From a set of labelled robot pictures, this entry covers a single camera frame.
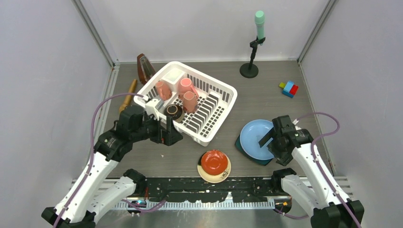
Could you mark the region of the white mug pink handle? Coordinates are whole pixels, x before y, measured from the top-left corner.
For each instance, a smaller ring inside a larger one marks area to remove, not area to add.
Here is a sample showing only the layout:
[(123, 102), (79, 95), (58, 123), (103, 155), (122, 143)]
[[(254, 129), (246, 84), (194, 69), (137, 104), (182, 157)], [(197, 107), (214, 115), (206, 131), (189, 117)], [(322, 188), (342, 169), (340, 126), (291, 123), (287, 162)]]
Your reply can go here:
[(183, 109), (187, 113), (194, 113), (197, 110), (198, 102), (194, 93), (186, 92), (183, 96)]

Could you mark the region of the pink cup white inside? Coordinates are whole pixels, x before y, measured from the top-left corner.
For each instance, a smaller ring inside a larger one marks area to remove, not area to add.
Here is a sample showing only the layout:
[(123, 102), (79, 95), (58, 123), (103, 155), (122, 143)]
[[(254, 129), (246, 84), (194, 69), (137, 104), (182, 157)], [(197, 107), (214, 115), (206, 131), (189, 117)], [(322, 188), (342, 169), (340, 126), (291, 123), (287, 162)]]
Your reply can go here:
[(192, 92), (195, 94), (196, 98), (199, 98), (199, 94), (197, 93), (193, 82), (189, 78), (183, 78), (180, 80), (178, 84), (178, 97), (179, 99), (183, 100), (183, 96), (186, 92)]

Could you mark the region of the orange saucer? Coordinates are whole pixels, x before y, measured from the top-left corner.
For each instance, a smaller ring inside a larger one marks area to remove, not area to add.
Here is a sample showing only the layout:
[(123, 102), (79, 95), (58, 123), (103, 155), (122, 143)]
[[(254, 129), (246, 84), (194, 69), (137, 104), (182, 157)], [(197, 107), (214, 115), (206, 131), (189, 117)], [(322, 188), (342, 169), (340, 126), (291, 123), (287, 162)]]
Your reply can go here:
[(223, 152), (209, 150), (202, 155), (200, 165), (207, 174), (219, 175), (227, 169), (229, 161)]

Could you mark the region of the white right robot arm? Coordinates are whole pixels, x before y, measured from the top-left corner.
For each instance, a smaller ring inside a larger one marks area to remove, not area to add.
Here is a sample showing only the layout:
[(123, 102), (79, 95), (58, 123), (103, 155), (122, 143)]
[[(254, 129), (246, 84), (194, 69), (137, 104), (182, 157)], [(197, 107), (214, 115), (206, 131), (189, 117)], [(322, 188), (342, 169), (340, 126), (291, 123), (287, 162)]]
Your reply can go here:
[(345, 193), (318, 152), (316, 142), (325, 135), (313, 138), (307, 129), (297, 126), (298, 122), (288, 115), (274, 118), (273, 128), (259, 145), (266, 145), (284, 167), (296, 160), (311, 186), (304, 184), (292, 168), (285, 167), (271, 176), (273, 192), (291, 196), (306, 212), (313, 228), (360, 228), (365, 211), (362, 203)]

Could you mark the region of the dark green square plate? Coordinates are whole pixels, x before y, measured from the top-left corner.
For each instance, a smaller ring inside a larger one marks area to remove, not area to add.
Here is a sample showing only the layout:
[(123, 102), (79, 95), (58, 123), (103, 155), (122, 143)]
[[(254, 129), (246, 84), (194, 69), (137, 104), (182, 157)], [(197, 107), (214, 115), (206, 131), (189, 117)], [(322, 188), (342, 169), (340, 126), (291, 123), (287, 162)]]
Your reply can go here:
[(255, 159), (255, 158), (250, 157), (250, 156), (243, 150), (243, 148), (242, 148), (242, 146), (241, 146), (241, 143), (240, 143), (240, 136), (237, 137), (237, 140), (236, 140), (236, 142), (235, 142), (235, 148), (236, 148), (243, 156), (245, 156), (247, 159), (249, 159), (250, 161), (252, 161), (252, 162), (254, 162), (254, 163), (258, 164), (258, 165), (266, 166), (266, 165), (268, 165), (268, 164), (272, 161), (272, 159), (269, 159), (269, 160), (258, 160), (258, 159)]

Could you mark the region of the green microphone on stand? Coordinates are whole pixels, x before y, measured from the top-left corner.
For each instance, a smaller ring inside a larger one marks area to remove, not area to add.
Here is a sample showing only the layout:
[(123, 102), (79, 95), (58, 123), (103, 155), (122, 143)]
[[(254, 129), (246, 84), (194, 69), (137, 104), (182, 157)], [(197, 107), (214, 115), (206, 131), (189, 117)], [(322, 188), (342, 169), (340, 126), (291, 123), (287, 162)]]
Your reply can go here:
[(253, 63), (259, 45), (262, 45), (266, 39), (265, 37), (265, 13), (261, 10), (257, 11), (254, 16), (255, 25), (257, 28), (256, 38), (250, 42), (249, 46), (252, 48), (249, 63), (245, 63), (240, 67), (240, 74), (245, 78), (254, 78), (258, 75), (259, 69)]

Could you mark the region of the brown wooden metronome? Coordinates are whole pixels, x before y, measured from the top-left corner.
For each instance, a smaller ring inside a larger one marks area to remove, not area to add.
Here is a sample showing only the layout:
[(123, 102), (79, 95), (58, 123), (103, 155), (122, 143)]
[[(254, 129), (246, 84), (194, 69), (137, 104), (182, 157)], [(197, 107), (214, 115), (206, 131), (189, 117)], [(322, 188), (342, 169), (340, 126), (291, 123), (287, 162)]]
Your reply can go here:
[(137, 56), (137, 72), (142, 85), (145, 85), (156, 74), (156, 70), (143, 53)]

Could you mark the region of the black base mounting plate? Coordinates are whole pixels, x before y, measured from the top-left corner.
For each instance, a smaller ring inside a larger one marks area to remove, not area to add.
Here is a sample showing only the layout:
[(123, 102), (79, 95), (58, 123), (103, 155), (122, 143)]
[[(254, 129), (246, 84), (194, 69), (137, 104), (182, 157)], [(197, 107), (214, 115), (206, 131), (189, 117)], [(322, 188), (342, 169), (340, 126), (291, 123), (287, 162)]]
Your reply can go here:
[(152, 202), (223, 202), (231, 196), (233, 202), (264, 202), (268, 197), (288, 197), (272, 185), (271, 178), (229, 177), (220, 183), (202, 178), (147, 178), (131, 197), (146, 197)]

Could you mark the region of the cream patterned plate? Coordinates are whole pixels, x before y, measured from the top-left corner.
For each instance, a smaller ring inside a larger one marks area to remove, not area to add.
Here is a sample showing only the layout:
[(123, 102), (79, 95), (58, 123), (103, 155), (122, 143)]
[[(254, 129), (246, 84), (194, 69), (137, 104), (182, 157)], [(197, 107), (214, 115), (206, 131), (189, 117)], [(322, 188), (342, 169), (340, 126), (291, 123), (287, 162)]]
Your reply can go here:
[(197, 171), (198, 171), (200, 177), (203, 180), (205, 180), (206, 182), (209, 182), (209, 183), (220, 183), (220, 182), (226, 180), (229, 177), (230, 172), (231, 172), (231, 161), (230, 161), (228, 156), (226, 156), (226, 157), (227, 157), (227, 161), (228, 161), (227, 168), (222, 173), (220, 173), (219, 175), (210, 175), (210, 174), (208, 174), (202, 168), (201, 163), (199, 162), (197, 164)]

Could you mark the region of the white plastic dish rack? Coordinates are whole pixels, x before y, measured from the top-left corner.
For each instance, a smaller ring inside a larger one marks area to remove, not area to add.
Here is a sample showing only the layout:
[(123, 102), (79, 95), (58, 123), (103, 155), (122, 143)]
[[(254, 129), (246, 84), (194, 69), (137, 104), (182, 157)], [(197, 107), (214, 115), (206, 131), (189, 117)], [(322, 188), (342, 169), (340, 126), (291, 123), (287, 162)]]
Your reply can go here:
[(229, 115), (237, 90), (181, 62), (162, 67), (140, 89), (134, 102), (162, 123), (179, 117), (174, 127), (207, 146)]

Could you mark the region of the pink mug with handle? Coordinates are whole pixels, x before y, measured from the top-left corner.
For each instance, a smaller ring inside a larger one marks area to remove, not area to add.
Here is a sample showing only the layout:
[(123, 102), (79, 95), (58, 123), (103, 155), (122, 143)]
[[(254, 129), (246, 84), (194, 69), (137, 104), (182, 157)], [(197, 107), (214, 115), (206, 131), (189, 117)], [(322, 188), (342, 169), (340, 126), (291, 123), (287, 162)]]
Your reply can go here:
[(158, 81), (155, 88), (162, 100), (167, 101), (172, 97), (172, 91), (166, 82)]

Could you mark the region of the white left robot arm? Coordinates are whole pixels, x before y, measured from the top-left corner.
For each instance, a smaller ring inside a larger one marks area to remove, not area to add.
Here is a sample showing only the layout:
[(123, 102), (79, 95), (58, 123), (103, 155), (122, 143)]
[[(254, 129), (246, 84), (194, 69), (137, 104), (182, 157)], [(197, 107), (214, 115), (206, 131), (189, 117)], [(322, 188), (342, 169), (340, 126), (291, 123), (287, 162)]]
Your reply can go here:
[(133, 144), (150, 140), (171, 146), (183, 139), (168, 118), (162, 126), (154, 115), (133, 105), (123, 110), (114, 127), (101, 134), (76, 183), (54, 207), (45, 208), (42, 218), (55, 228), (94, 228), (98, 221), (119, 201), (127, 196), (142, 196), (146, 189), (146, 177), (128, 169), (109, 189), (96, 196), (100, 185), (123, 157), (132, 150)]

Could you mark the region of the colourful toy blocks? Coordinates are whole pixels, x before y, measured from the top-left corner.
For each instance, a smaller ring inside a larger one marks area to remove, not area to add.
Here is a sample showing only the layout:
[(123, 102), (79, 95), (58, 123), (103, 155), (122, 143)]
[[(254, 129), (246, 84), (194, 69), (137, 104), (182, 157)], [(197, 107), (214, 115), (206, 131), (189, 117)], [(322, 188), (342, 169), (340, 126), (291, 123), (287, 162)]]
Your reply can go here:
[(295, 85), (292, 81), (287, 81), (287, 83), (281, 82), (279, 87), (282, 89), (282, 94), (290, 98), (293, 98), (299, 89), (299, 86)]

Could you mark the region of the wooden rolling pin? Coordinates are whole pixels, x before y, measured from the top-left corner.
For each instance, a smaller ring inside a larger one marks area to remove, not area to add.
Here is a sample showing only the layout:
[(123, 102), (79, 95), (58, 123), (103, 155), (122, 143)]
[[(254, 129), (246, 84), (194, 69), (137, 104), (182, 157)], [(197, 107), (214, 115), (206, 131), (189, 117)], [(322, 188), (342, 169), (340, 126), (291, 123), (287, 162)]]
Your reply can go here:
[[(128, 93), (134, 93), (137, 87), (137, 79), (134, 79), (129, 87)], [(124, 109), (126, 109), (132, 102), (133, 95), (126, 95), (124, 101), (119, 107), (119, 113), (121, 113)]]

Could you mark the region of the light blue plate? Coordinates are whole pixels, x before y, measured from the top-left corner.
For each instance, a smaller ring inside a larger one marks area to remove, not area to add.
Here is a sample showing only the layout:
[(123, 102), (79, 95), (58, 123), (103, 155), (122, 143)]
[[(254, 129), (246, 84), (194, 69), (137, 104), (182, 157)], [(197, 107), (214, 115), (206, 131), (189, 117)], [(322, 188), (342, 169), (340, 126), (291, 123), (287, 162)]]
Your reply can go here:
[(266, 161), (274, 158), (267, 145), (270, 138), (262, 147), (259, 141), (273, 128), (273, 123), (268, 120), (253, 120), (247, 123), (240, 132), (240, 144), (244, 152), (253, 159)]

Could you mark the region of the brown ceramic bowl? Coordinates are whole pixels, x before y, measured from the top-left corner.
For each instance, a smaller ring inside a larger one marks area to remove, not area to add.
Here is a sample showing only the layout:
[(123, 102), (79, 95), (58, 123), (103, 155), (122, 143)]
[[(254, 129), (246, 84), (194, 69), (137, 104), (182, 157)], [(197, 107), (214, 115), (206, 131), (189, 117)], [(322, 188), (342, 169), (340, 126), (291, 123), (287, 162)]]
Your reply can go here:
[(166, 116), (170, 116), (174, 121), (180, 123), (184, 119), (185, 112), (178, 104), (170, 104), (165, 108), (164, 114)]

